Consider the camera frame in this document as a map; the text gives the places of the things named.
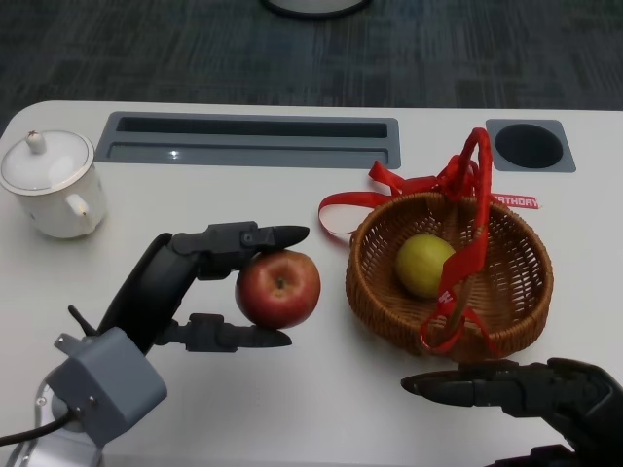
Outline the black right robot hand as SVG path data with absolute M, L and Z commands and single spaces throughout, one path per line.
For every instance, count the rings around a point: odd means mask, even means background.
M 569 444 L 535 447 L 495 466 L 622 464 L 622 385 L 596 365 L 566 358 L 528 365 L 492 360 L 405 377 L 401 386 L 438 404 L 540 418 Z

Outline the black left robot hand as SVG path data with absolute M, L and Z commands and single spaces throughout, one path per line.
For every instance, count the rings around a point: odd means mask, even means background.
M 97 332 L 119 328 L 142 353 L 169 343 L 201 353 L 288 346 L 292 340 L 278 330 L 235 326 L 205 313 L 194 313 L 180 325 L 174 314 L 194 281 L 223 280 L 258 254 L 296 245 L 309 233 L 303 226 L 260 228 L 253 221 L 212 224 L 201 233 L 162 233 L 129 274 Z

